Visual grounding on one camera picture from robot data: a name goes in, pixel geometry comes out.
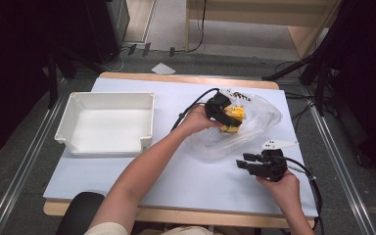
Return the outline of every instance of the white plastic tray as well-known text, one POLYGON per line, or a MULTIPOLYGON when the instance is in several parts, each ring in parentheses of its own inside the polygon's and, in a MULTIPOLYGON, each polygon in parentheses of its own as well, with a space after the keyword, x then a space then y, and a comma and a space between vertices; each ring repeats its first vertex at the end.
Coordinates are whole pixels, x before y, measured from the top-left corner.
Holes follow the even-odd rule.
POLYGON ((154 93, 71 93, 55 139, 77 155, 141 152, 152 141, 154 101, 154 93))

